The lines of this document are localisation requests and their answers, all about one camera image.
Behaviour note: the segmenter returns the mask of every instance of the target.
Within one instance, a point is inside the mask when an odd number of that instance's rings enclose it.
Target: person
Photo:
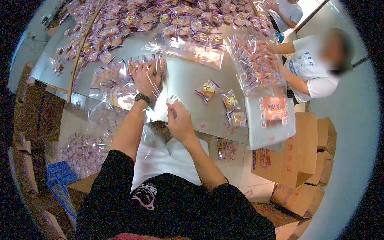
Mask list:
[[[276,70],[287,81],[287,94],[294,104],[331,95],[340,76],[352,69],[355,55],[351,36],[338,28],[330,28],[323,36],[306,36],[289,43],[267,45],[260,41],[274,58]],[[293,57],[283,66],[276,54]]]
[[[266,7],[272,12],[269,15],[273,28],[279,36],[279,43],[284,40],[286,30],[296,27],[303,17],[303,10],[297,4],[298,0],[277,0],[268,2]]]
[[[174,141],[189,153],[200,185],[157,171],[131,192],[136,166],[146,161],[140,151],[143,111],[160,84],[155,63],[133,73],[139,94],[119,126],[108,156],[80,206],[76,234],[80,239],[275,239],[271,221],[256,212],[230,185],[195,136],[189,111],[181,102],[168,106]],[[147,168],[156,168],[155,159]]]

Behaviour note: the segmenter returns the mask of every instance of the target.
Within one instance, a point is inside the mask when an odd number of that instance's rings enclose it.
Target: graphic print on shirt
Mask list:
[[[288,64],[289,69],[296,76],[299,75],[301,72],[317,67],[316,64],[313,62],[309,52],[304,52],[296,56],[295,58],[289,60]]]
[[[137,200],[139,203],[148,210],[154,210],[153,203],[157,195],[157,189],[151,183],[141,184],[133,192],[131,200]]]

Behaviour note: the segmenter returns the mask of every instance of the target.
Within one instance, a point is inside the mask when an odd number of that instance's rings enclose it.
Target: hand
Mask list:
[[[140,64],[132,71],[132,77],[139,93],[149,98],[159,96],[160,74],[156,73],[156,61]]]
[[[278,3],[271,2],[271,3],[268,3],[266,5],[266,7],[272,11],[275,11],[275,12],[279,11],[279,4]]]
[[[280,59],[278,57],[276,57],[275,54],[271,53],[270,51],[267,52],[268,54],[268,59],[269,59],[269,63],[270,65],[276,69],[276,71],[280,72],[281,69],[284,68],[284,65],[282,64],[282,62],[280,61]]]
[[[256,44],[260,45],[261,50],[266,50],[271,53],[275,52],[275,46],[273,46],[272,44],[268,44],[266,41],[258,40],[256,41]]]
[[[168,128],[171,135],[179,140],[183,145],[187,141],[196,138],[193,131],[191,114],[184,107],[184,104],[177,102],[174,104],[167,103],[168,106]]]

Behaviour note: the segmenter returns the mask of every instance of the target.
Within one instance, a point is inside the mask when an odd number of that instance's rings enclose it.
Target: black t-shirt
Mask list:
[[[164,173],[132,193],[134,163],[110,150],[77,215],[80,239],[107,239],[119,233],[158,238],[275,239],[273,224],[258,214],[234,186],[209,193],[203,186]]]

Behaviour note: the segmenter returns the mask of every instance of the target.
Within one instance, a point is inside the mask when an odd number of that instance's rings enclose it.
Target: wristwatch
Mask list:
[[[142,94],[142,93],[138,93],[136,94],[135,96],[135,102],[139,101],[140,99],[146,101],[148,103],[148,105],[150,104],[151,100],[149,99],[149,97],[147,97],[146,95]]]

